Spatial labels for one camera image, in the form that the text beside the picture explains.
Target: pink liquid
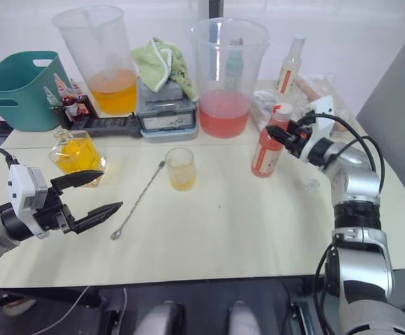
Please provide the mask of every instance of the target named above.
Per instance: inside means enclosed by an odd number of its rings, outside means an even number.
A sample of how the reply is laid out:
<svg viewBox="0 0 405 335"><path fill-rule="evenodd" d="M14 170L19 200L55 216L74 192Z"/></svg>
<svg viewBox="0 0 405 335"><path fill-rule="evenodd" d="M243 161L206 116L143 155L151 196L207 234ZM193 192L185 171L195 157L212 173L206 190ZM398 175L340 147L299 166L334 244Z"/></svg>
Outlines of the pink liquid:
<svg viewBox="0 0 405 335"><path fill-rule="evenodd" d="M199 100L201 128L211 136L231 138L246 127L250 100L234 91L213 90Z"/></svg>

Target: plastic beaker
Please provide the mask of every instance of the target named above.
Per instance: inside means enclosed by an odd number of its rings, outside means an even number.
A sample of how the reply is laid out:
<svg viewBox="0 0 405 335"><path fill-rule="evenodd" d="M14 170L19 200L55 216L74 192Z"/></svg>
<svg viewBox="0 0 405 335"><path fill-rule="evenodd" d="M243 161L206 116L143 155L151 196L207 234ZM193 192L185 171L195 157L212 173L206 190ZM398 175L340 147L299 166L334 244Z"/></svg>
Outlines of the plastic beaker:
<svg viewBox="0 0 405 335"><path fill-rule="evenodd" d="M196 170L195 159L190 150L186 148L171 149L165 155L170 183L178 191L187 191L195 185Z"/></svg>
<svg viewBox="0 0 405 335"><path fill-rule="evenodd" d="M214 137L235 137L247 123L268 31L224 17L201 21L191 31L201 128Z"/></svg>
<svg viewBox="0 0 405 335"><path fill-rule="evenodd" d="M98 105L113 115L134 112L137 100L123 16L118 7L87 6L52 19Z"/></svg>

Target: bottle label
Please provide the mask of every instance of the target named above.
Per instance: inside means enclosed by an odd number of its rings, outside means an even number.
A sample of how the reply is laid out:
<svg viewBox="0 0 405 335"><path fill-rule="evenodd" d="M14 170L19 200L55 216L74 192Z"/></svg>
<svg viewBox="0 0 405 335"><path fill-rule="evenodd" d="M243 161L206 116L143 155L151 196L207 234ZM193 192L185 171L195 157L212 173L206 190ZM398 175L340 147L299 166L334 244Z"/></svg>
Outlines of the bottle label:
<svg viewBox="0 0 405 335"><path fill-rule="evenodd" d="M70 106L66 106L66 111L70 117L76 117L79 113L79 109L76 103Z"/></svg>
<svg viewBox="0 0 405 335"><path fill-rule="evenodd" d="M281 150L269 150L262 147L260 143L257 145L256 154L253 157L252 166L259 173L272 173L275 165L279 160Z"/></svg>
<svg viewBox="0 0 405 335"><path fill-rule="evenodd" d="M89 110L86 108L84 103L78 103L77 105L81 115L89 115Z"/></svg>
<svg viewBox="0 0 405 335"><path fill-rule="evenodd" d="M144 117L142 121L147 131L152 129L179 129L192 126L193 117L192 114L181 114L171 117Z"/></svg>
<svg viewBox="0 0 405 335"><path fill-rule="evenodd" d="M293 85L294 75L291 70L282 68L280 70L279 80L277 80L277 92L280 94L288 93L288 90Z"/></svg>

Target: glass bottle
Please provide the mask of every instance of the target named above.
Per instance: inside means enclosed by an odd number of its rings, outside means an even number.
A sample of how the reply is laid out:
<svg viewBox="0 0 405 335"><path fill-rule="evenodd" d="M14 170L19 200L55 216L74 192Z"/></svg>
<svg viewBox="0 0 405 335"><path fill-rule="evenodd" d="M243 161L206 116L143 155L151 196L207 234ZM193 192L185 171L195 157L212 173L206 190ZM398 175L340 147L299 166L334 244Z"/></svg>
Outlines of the glass bottle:
<svg viewBox="0 0 405 335"><path fill-rule="evenodd" d="M57 144L49 153L49 158L65 174L83 171L104 171L106 160L96 150L86 131L61 130L54 134ZM97 186L100 178L87 186Z"/></svg>

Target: metal spoon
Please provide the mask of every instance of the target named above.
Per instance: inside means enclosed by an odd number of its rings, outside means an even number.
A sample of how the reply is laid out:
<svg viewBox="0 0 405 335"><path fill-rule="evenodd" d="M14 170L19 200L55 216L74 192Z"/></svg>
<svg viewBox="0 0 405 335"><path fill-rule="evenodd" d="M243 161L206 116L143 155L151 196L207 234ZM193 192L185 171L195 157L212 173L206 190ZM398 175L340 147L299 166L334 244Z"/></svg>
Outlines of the metal spoon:
<svg viewBox="0 0 405 335"><path fill-rule="evenodd" d="M161 171L161 169L163 168L163 166L165 165L165 161L161 161L159 163L158 169L156 170L156 172L153 174L153 177L149 180L148 184L145 186L144 190L142 191L142 193L139 195L138 199L136 200L133 208L130 210L130 214L128 214L128 216L126 217L126 219L124 220L124 222L121 224L121 226L119 227L119 229L117 229L115 232L113 232L111 234L111 239L118 239L120 237L120 235L122 235L122 230L124 229L125 224L128 222L128 220L130 219L131 215L133 215L133 212L135 210L135 208L138 206L140 199L142 199L142 196L145 194L145 192L147 191L147 189L149 188L150 184L153 182L154 178L156 178L157 174L159 173L159 171Z"/></svg>

